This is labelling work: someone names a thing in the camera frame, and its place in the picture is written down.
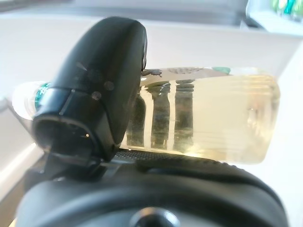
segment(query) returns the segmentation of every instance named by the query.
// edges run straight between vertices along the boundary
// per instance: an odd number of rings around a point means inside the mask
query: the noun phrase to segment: bottle label
[[[44,83],[39,87],[39,89],[36,93],[36,96],[35,96],[35,108],[36,108],[36,110],[39,109],[40,101],[41,101],[42,97],[44,96],[44,94],[46,93],[46,90],[48,89],[50,84],[51,83]]]

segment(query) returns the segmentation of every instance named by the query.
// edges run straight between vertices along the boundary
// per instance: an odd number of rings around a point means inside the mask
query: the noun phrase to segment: black device
[[[33,121],[46,162],[25,176],[16,227],[287,227],[278,196],[244,170],[119,148],[141,119],[146,45],[139,22],[109,17],[72,50]]]

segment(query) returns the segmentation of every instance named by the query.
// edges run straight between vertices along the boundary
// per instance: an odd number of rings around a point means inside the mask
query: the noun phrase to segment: green object
[[[293,10],[295,0],[288,0],[286,8],[284,9],[285,14],[291,14]]]
[[[272,7],[276,12],[284,12],[287,6],[287,0],[272,0]]]
[[[46,90],[48,89],[49,86],[50,86],[50,83],[44,83],[39,87],[39,89],[36,93],[36,96],[35,96],[35,108],[36,108],[36,110],[39,109],[40,101],[41,101],[42,97],[44,96],[44,94],[45,94],[45,92],[46,92]]]
[[[296,0],[292,9],[292,15],[303,16],[303,0]]]
[[[231,69],[227,67],[212,67],[212,69],[218,72],[225,73],[227,75],[229,75],[229,73],[231,72]]]

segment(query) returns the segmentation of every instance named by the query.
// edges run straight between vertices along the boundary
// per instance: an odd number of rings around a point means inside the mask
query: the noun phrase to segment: yellowish liquid
[[[279,106],[279,88],[273,78],[229,75],[199,79],[196,74],[188,80],[185,76],[178,74],[183,80],[177,81],[164,73],[145,83],[121,147],[260,163]]]

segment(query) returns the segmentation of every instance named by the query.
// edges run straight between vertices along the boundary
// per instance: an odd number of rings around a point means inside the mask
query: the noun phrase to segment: white surface
[[[269,32],[303,35],[303,24],[285,19],[271,10],[251,12],[250,17]]]
[[[268,32],[303,35],[303,24],[277,15],[272,9],[271,0],[249,0],[246,15]]]
[[[0,91],[6,93],[27,81],[51,80],[77,40],[98,20],[0,17]],[[147,68],[254,66],[279,79],[280,113],[268,155],[259,165],[241,167],[260,177],[280,195],[292,227],[303,226],[302,40],[232,28],[142,23],[149,40]]]

